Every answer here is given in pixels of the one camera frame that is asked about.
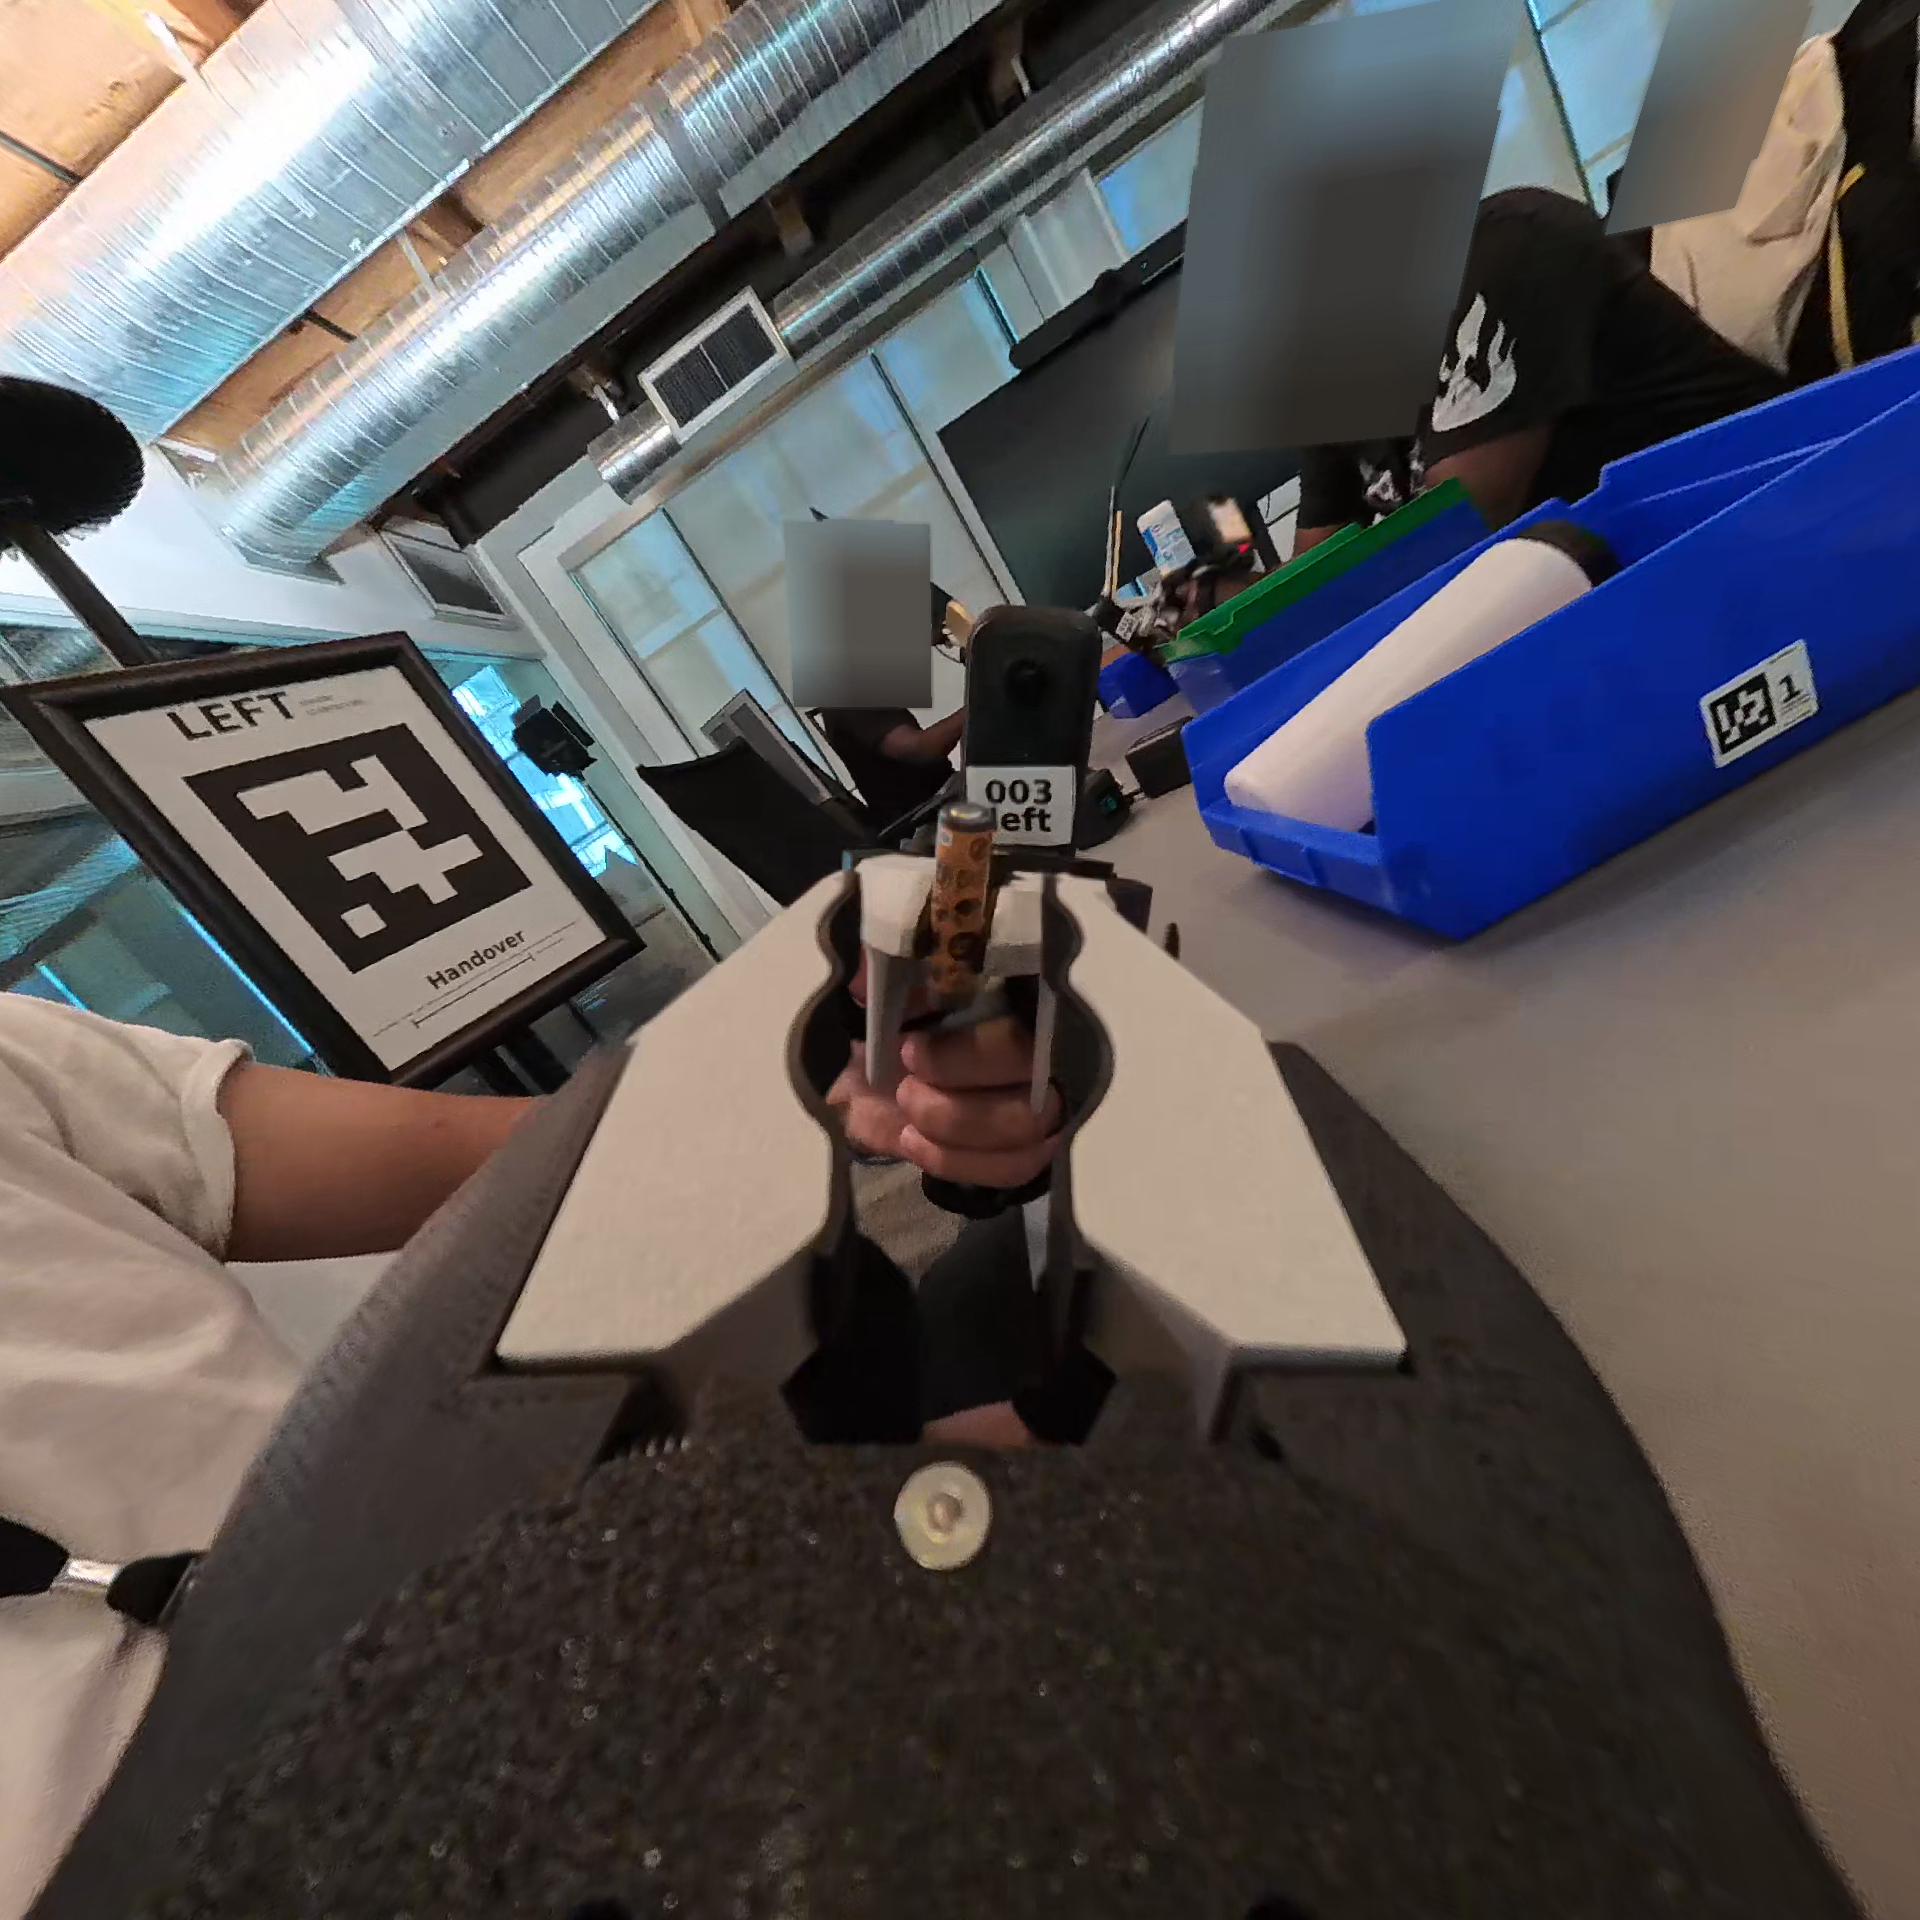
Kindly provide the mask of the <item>white vent grille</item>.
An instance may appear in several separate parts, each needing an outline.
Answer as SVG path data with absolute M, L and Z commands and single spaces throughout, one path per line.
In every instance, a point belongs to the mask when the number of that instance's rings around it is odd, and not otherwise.
M 746 289 L 647 363 L 638 382 L 660 420 L 688 443 L 793 365 L 769 308 Z

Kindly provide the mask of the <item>person's left hand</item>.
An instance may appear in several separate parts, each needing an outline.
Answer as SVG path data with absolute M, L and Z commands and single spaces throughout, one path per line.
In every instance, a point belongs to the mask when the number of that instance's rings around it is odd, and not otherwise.
M 1038 991 L 1015 980 L 987 1015 L 903 1024 L 892 1090 L 868 1076 L 868 997 L 868 965 L 857 962 L 841 998 L 846 1061 L 824 1092 L 850 1150 L 910 1166 L 947 1188 L 997 1192 L 1020 1204 L 1044 1194 L 1066 1108 L 1051 1085 L 1034 1102 Z

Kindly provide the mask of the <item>blue bin green dividers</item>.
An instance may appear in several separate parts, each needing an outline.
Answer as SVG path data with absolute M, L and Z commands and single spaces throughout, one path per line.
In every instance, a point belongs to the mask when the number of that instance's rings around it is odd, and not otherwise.
M 1163 671 L 1189 708 L 1211 710 L 1487 537 L 1463 487 L 1445 482 L 1336 532 L 1189 622 L 1163 645 Z

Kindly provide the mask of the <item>framed marker sign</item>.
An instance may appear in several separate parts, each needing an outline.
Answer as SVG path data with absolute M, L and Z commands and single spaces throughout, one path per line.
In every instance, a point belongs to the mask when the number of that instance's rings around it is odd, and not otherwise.
M 644 952 L 404 634 L 3 706 L 334 1076 L 434 1088 Z

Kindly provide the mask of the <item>beige jacket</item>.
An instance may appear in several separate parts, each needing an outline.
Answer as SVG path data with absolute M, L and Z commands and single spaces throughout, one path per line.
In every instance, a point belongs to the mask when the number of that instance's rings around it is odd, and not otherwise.
M 1791 57 L 1723 211 L 1650 231 L 1652 275 L 1796 387 L 1917 338 L 1915 4 L 1854 4 Z

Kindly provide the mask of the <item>silver ventilation duct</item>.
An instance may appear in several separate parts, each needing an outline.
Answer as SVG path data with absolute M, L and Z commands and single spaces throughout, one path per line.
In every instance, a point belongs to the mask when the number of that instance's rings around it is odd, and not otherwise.
M 218 468 L 220 534 L 314 563 L 992 12 L 739 7 L 257 423 Z
M 1175 108 L 1275 4 L 1156 4 L 792 282 L 758 323 L 801 363 L 931 282 L 1096 150 Z M 639 99 L 663 187 L 736 215 L 985 14 L 981 4 L 747 4 Z
M 3 373 L 167 435 L 642 12 L 257 7 L 3 256 Z

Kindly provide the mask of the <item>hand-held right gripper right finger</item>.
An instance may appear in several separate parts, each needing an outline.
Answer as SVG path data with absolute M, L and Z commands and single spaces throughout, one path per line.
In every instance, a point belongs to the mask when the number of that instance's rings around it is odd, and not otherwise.
M 1259 1027 L 1133 929 L 1091 876 L 1045 876 L 1051 1076 L 1070 1113 L 1045 1197 L 1053 1348 L 1167 1380 L 1216 1440 L 1269 1374 L 1395 1373 L 1409 1353 Z

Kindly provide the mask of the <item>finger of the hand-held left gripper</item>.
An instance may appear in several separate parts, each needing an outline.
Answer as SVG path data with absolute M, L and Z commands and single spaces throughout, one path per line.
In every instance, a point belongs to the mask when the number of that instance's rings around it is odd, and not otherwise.
M 1056 871 L 1008 876 L 997 889 L 987 929 L 985 1037 L 1025 1087 L 1028 1107 L 1041 1118 L 1074 1118 L 1076 1094 L 1061 1076 L 1068 1017 L 1064 1003 L 1066 946 L 1057 921 Z
M 910 1003 L 924 982 L 921 943 L 935 873 L 933 862 L 859 862 L 856 869 L 863 1076 L 869 1087 L 899 1083 L 899 1043 Z

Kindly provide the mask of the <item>black round-top stand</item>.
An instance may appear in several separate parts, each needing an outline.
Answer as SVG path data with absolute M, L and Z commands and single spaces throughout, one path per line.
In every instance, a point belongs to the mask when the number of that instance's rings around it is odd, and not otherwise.
M 17 553 L 118 666 L 156 660 L 108 594 L 63 549 L 137 499 L 142 447 L 101 403 L 26 376 L 2 376 L 2 546 Z

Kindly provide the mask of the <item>white cylinder roll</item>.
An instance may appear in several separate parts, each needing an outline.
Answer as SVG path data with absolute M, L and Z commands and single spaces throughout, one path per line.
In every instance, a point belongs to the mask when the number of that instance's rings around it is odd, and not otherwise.
M 1567 609 L 1619 572 L 1592 528 L 1556 518 L 1489 545 L 1224 777 L 1249 812 L 1336 832 L 1377 819 L 1368 732 L 1380 714 Z

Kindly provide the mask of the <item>labelled blue plastic bin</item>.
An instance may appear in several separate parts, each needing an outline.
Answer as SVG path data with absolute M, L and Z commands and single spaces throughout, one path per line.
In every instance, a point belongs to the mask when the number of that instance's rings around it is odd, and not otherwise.
M 1193 719 L 1211 840 L 1463 941 L 1915 690 L 1917 348 L 1609 465 Z M 1365 729 L 1369 831 L 1227 797 L 1238 761 L 1544 523 L 1602 585 Z

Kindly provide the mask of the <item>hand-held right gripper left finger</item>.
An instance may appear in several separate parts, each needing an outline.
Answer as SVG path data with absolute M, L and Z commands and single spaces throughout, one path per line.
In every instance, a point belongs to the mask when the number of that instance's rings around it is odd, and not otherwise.
M 804 1037 L 856 906 L 854 873 L 815 883 L 629 1040 L 496 1337 L 505 1380 L 633 1380 L 690 1412 L 804 1373 L 815 1263 L 850 1224 Z

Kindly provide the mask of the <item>small orange battery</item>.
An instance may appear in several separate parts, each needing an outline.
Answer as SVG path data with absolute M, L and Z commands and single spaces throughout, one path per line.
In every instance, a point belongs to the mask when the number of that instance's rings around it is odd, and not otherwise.
M 993 853 L 996 816 L 990 806 L 965 798 L 942 804 L 925 899 L 931 949 L 924 961 L 927 1005 L 939 1015 L 968 1007 L 985 972 Z

